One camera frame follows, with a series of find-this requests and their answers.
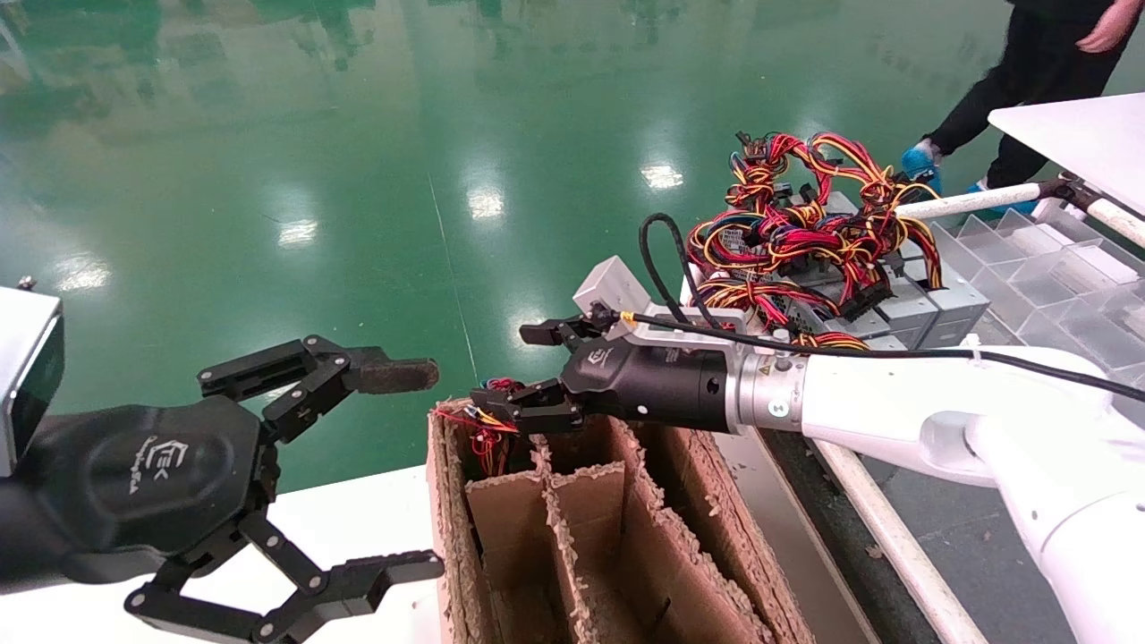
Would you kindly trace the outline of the person's bare hand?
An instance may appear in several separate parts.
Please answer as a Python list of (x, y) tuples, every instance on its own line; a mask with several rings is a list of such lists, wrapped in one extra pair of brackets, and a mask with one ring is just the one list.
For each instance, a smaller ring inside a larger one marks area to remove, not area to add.
[(1142, 15), (1142, 1), (1118, 0), (1101, 13), (1092, 32), (1076, 42), (1079, 50), (1101, 54), (1116, 48), (1130, 32)]

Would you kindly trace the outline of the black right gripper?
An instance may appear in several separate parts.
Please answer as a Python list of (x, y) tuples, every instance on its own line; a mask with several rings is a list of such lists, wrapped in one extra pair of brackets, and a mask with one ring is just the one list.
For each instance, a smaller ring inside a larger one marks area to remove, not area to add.
[(559, 379), (526, 385), (491, 378), (471, 390), (479, 419), (518, 435), (564, 435), (585, 427), (585, 413), (602, 413), (728, 435), (725, 355), (600, 338), (619, 319), (618, 311), (597, 303), (579, 317), (519, 325), (526, 345), (585, 345), (572, 352)]

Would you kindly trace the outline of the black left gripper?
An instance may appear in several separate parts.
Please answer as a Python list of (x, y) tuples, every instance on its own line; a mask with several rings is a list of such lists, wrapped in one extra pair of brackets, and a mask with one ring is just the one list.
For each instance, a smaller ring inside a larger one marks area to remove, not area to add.
[[(204, 369), (207, 399), (190, 406), (46, 417), (3, 478), (3, 592), (158, 571), (125, 611), (213, 643), (303, 643), (331, 621), (376, 613), (392, 587), (441, 578), (445, 563), (421, 550), (319, 570), (260, 513), (276, 493), (273, 443), (291, 443), (352, 393), (413, 393), (439, 380), (432, 359), (307, 335)], [(237, 405), (275, 390), (261, 421)], [(294, 586), (282, 605), (261, 614), (183, 595), (189, 579), (246, 545)]]

